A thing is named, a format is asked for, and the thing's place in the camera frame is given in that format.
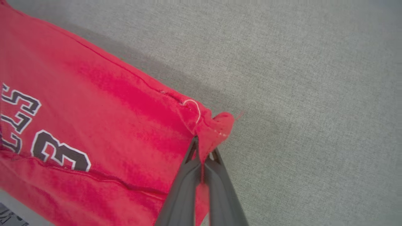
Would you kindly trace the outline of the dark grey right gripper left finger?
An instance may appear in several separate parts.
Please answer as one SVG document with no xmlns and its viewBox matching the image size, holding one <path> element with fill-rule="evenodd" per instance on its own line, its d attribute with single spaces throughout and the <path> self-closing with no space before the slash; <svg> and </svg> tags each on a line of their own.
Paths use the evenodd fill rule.
<svg viewBox="0 0 402 226">
<path fill-rule="evenodd" d="M 199 139 L 195 136 L 179 167 L 155 226 L 195 226 L 196 188 L 201 181 Z"/>
</svg>

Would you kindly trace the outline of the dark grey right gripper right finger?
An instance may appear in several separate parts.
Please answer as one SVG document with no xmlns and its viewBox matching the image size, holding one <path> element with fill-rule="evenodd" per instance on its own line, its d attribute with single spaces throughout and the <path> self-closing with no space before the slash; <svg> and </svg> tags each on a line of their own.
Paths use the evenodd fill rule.
<svg viewBox="0 0 402 226">
<path fill-rule="evenodd" d="M 209 226 L 249 226 L 218 149 L 204 163 L 209 187 Z"/>
</svg>

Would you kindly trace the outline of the red and white jersey garment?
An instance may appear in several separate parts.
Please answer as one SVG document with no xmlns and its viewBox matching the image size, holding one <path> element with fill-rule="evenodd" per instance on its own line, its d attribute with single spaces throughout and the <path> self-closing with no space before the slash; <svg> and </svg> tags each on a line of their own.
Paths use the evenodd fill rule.
<svg viewBox="0 0 402 226">
<path fill-rule="evenodd" d="M 58 226 L 154 226 L 234 117 L 0 0 L 0 189 Z"/>
</svg>

